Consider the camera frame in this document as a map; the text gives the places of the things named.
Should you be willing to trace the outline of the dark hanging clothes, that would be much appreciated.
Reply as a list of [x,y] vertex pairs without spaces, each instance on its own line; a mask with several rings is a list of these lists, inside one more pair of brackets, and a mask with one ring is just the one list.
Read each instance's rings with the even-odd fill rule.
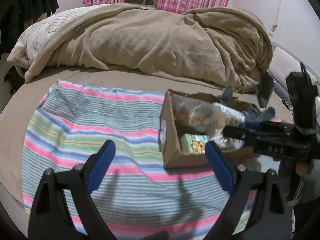
[[1,0],[1,54],[11,52],[21,33],[59,8],[57,0]]

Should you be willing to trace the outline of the dark grey socks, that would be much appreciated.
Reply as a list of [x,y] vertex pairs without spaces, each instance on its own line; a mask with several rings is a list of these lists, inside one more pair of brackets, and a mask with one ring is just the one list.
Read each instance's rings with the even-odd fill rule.
[[229,106],[233,98],[233,87],[228,86],[223,90],[223,93],[219,97],[219,103],[224,106]]

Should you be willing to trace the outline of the bag of cotton swabs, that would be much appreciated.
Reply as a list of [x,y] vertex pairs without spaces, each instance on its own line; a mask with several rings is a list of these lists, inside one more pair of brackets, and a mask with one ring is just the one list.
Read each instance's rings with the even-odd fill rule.
[[223,129],[229,125],[238,127],[245,122],[245,116],[240,111],[224,106],[218,102],[212,103],[212,116],[207,127],[207,134],[222,151],[235,151],[244,145],[244,141],[225,137]]

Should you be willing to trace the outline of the beige embroidered pillow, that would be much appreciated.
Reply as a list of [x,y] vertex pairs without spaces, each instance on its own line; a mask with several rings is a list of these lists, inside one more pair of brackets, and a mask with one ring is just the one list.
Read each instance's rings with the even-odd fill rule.
[[281,48],[275,48],[268,72],[285,90],[287,76],[291,72],[301,71],[300,63],[296,59]]

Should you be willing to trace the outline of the green cartoon tissue pack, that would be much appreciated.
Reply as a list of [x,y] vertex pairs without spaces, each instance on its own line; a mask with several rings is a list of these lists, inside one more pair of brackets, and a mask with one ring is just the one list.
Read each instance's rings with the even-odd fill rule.
[[184,134],[180,139],[181,150],[186,154],[204,154],[205,145],[209,141],[207,135]]

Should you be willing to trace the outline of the brown cardboard box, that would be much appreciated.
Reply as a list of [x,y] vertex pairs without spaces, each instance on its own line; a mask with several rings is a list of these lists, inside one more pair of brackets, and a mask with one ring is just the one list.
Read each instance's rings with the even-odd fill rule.
[[232,87],[221,95],[186,94],[167,90],[161,110],[159,139],[166,168],[208,165],[205,144],[212,140],[237,163],[257,159],[251,146],[223,135],[225,126],[238,127],[255,120],[259,108],[233,96]]

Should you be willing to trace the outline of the grey blue pillow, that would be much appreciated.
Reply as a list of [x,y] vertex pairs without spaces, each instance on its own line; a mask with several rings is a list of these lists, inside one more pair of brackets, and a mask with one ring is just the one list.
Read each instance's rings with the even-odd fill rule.
[[290,97],[285,88],[278,83],[276,80],[273,81],[274,84],[274,92],[281,98],[281,100],[285,102],[290,102]]

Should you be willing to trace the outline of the clear bag of snacks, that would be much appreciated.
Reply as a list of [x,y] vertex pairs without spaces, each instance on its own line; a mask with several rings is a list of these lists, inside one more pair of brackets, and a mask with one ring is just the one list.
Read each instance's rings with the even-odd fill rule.
[[212,103],[186,96],[170,96],[174,119],[177,124],[190,127],[200,133],[211,133],[219,109]]

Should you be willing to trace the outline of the tan fleece blanket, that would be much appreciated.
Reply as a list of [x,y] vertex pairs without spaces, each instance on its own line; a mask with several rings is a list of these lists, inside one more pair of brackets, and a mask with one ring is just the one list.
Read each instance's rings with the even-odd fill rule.
[[233,7],[183,14],[128,3],[74,8],[28,27],[7,62],[26,82],[46,67],[137,69],[167,79],[256,91],[273,47],[255,14]]

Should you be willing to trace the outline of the striped colourful towel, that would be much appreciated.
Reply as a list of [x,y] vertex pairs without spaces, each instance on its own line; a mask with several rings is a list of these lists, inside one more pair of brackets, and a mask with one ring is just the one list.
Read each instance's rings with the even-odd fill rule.
[[23,144],[29,239],[243,236],[278,164],[210,127],[221,99],[56,81]]

